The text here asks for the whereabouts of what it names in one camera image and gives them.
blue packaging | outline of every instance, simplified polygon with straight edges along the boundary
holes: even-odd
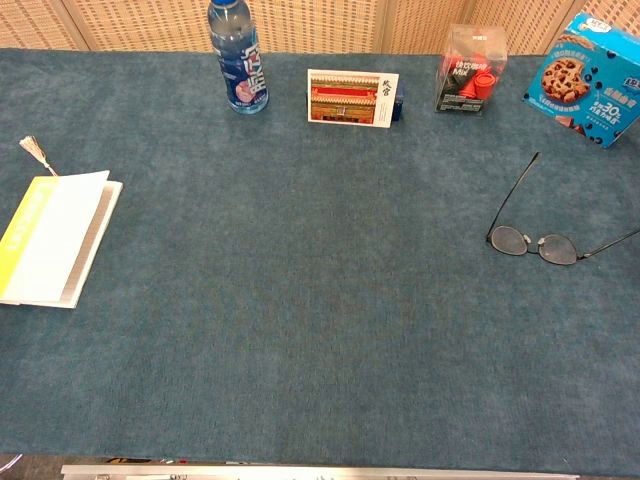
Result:
[[[587,13],[558,38],[524,100],[606,148],[640,115],[640,39]]]

product box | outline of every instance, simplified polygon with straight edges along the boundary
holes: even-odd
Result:
[[[506,64],[504,28],[451,25],[436,74],[436,111],[481,112]]]
[[[608,147],[640,115],[640,39],[578,14],[544,60],[524,100]]]

beige wall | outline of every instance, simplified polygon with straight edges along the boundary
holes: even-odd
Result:
[[[640,35],[640,0],[248,0],[264,51],[437,53],[450,23],[544,53],[583,9]],[[209,0],[0,0],[0,47],[211,51]]]

white tassel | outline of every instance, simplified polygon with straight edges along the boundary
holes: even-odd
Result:
[[[42,150],[40,145],[38,145],[36,137],[32,137],[31,135],[24,137],[22,140],[20,140],[20,146],[31,155],[33,155],[35,159],[38,160],[42,165],[44,165],[44,168],[49,170],[51,175],[53,175],[54,177],[58,176],[58,174],[53,171],[53,168],[51,168],[51,165],[47,163],[47,154],[44,153],[44,150]]]

plastic bottle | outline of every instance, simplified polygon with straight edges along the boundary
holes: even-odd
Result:
[[[211,0],[207,17],[231,108],[259,112],[267,106],[269,93],[249,7],[244,0]]]

